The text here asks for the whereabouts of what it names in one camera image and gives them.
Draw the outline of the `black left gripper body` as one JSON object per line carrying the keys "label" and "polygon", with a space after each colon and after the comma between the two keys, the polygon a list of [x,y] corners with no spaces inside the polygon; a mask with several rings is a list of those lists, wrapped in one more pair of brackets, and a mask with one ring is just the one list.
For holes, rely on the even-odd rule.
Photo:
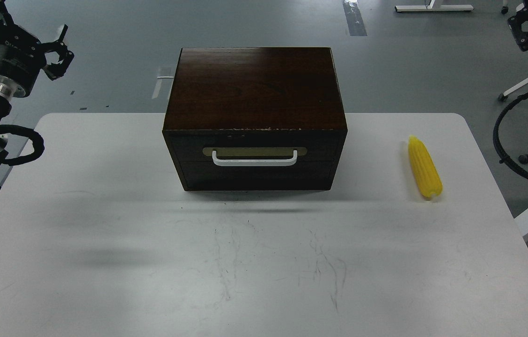
{"label": "black left gripper body", "polygon": [[7,10],[5,0],[0,0],[0,43],[14,46],[33,55],[59,52],[58,41],[41,43],[33,34],[16,25]]}

